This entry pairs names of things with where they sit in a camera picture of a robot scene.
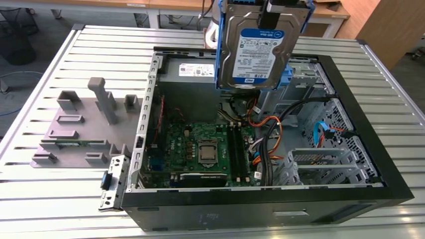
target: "green motherboard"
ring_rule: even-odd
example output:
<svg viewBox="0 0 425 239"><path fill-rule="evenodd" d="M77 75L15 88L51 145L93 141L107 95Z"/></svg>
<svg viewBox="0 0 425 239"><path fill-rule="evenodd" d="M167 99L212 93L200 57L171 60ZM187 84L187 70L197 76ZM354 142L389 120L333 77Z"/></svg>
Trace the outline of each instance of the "green motherboard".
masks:
<svg viewBox="0 0 425 239"><path fill-rule="evenodd" d="M173 187L171 177L184 173L216 173L228 175L226 186L252 186L256 183L249 169L248 139L253 137L250 127L238 127L237 140L228 132L234 126L213 123L169 124L165 130L164 158L151 158L152 180L155 188ZM234 160L232 142L237 141L244 154ZM234 175L236 168L244 171L244 177Z"/></svg>

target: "slatted metal surface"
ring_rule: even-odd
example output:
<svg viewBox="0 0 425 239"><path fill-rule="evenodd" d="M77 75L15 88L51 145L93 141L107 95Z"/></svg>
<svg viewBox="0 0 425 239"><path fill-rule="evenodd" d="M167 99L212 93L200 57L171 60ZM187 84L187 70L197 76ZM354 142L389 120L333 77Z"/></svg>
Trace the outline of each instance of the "slatted metal surface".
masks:
<svg viewBox="0 0 425 239"><path fill-rule="evenodd" d="M99 213L103 170L32 169L31 157L48 129L63 90L95 97L91 77L104 77L115 97L145 93L153 46L198 47L202 33L85 26L73 30L0 144L0 235L24 237L276 237L386 238L425 235L425 128L409 100L394 90L360 44L352 40L300 38L294 53L330 55L366 113L416 198L377 209L340 225L245 230L144 233L124 212Z"/></svg>

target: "label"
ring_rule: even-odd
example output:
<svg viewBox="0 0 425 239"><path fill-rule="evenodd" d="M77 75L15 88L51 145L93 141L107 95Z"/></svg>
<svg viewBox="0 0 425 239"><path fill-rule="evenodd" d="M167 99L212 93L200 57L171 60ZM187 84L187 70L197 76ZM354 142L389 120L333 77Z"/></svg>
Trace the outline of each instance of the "label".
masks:
<svg viewBox="0 0 425 239"><path fill-rule="evenodd" d="M342 19L346 19L346 18L348 18L346 16L342 16L342 15L332 15L330 17L332 17L332 18L342 18Z"/></svg>
<svg viewBox="0 0 425 239"><path fill-rule="evenodd" d="M268 79L276 60L273 48L284 36L280 30L246 28L240 32L232 75L238 84L260 84Z"/></svg>
<svg viewBox="0 0 425 239"><path fill-rule="evenodd" d="M261 173L256 171L256 172L253 173L253 178L261 179Z"/></svg>
<svg viewBox="0 0 425 239"><path fill-rule="evenodd" d="M179 76L213 77L213 64L180 64Z"/></svg>
<svg viewBox="0 0 425 239"><path fill-rule="evenodd" d="M81 145L79 143L56 143L57 146L61 147L80 147Z"/></svg>
<svg viewBox="0 0 425 239"><path fill-rule="evenodd" d="M257 106L253 106L252 110L256 111L257 114L261 112L261 109Z"/></svg>
<svg viewBox="0 0 425 239"><path fill-rule="evenodd" d="M135 4L135 3L128 3L127 6L147 7L147 5L144 5L144 4Z"/></svg>

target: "power supply label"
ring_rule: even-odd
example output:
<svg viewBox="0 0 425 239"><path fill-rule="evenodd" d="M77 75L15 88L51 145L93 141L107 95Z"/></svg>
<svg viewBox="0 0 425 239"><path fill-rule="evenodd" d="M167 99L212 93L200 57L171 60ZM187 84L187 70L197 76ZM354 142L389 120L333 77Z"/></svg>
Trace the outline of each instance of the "power supply label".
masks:
<svg viewBox="0 0 425 239"><path fill-rule="evenodd" d="M213 64L180 64L179 76L213 77Z"/></svg>
<svg viewBox="0 0 425 239"><path fill-rule="evenodd" d="M284 36L281 30L245 28L240 32L232 75L238 84L260 84L266 80L276 60L273 48Z"/></svg>

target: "blue hard drive label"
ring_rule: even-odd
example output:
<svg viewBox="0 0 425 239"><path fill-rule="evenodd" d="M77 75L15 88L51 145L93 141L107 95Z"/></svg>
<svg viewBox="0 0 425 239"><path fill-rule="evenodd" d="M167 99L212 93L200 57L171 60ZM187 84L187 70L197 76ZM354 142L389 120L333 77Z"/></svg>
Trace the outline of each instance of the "blue hard drive label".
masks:
<svg viewBox="0 0 425 239"><path fill-rule="evenodd" d="M273 48L284 36L280 30L246 28L240 32L232 74L238 84L260 84L268 79L276 60Z"/></svg>

